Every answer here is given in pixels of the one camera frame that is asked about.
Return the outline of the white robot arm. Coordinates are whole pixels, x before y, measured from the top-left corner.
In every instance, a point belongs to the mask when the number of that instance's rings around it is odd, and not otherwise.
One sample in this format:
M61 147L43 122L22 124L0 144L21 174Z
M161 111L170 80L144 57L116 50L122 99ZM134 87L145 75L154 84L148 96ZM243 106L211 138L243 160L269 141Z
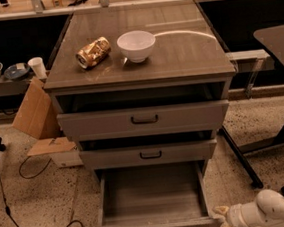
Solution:
M274 190L261 190L250 203L213 209L225 219L220 227L284 227L284 196Z

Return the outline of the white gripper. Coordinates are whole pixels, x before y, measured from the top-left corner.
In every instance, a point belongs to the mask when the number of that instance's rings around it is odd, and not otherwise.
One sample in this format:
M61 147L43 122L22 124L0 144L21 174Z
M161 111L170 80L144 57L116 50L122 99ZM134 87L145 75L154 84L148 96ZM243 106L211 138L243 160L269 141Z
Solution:
M258 207L254 202L247 204L213 207L213 211L227 219L231 227L255 227L257 225Z

